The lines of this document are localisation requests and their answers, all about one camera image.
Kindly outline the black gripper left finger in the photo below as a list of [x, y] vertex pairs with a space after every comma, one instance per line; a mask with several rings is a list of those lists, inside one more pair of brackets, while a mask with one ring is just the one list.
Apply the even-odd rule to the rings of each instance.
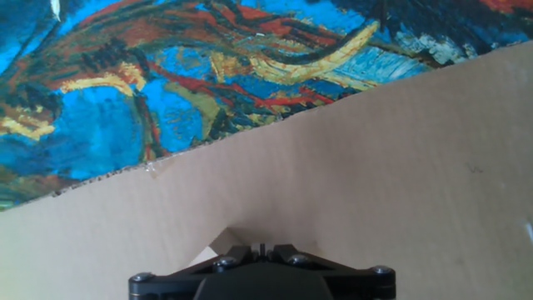
[[253, 250], [251, 246], [232, 246], [226, 253], [169, 275], [140, 272], [128, 279], [128, 299], [194, 299], [201, 284], [212, 275], [257, 263], [261, 255], [261, 244], [258, 250]]

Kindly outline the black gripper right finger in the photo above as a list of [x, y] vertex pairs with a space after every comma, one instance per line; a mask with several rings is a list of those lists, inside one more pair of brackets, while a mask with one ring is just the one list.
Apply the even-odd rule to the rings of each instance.
[[262, 244], [264, 262], [299, 268], [317, 275], [326, 284], [334, 299], [395, 299], [396, 271], [388, 266], [353, 268], [338, 262], [302, 252], [291, 244], [274, 245], [267, 249]]

